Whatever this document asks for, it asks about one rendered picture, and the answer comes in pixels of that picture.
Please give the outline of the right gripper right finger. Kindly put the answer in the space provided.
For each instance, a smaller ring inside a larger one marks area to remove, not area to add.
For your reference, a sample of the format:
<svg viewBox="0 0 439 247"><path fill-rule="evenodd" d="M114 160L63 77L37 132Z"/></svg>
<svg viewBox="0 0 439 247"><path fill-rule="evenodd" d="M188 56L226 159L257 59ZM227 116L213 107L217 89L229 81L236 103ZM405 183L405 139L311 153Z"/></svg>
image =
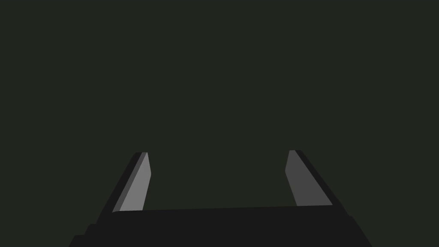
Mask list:
<svg viewBox="0 0 439 247"><path fill-rule="evenodd" d="M285 174L297 206L342 207L303 151L288 152Z"/></svg>

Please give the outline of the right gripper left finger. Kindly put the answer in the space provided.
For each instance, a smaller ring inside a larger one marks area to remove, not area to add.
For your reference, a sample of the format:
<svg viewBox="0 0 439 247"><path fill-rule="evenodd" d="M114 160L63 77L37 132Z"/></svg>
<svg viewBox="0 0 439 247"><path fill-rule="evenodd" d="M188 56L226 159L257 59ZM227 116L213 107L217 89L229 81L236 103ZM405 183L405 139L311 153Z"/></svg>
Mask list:
<svg viewBox="0 0 439 247"><path fill-rule="evenodd" d="M142 211L151 179L147 152L135 153L109 196L102 214Z"/></svg>

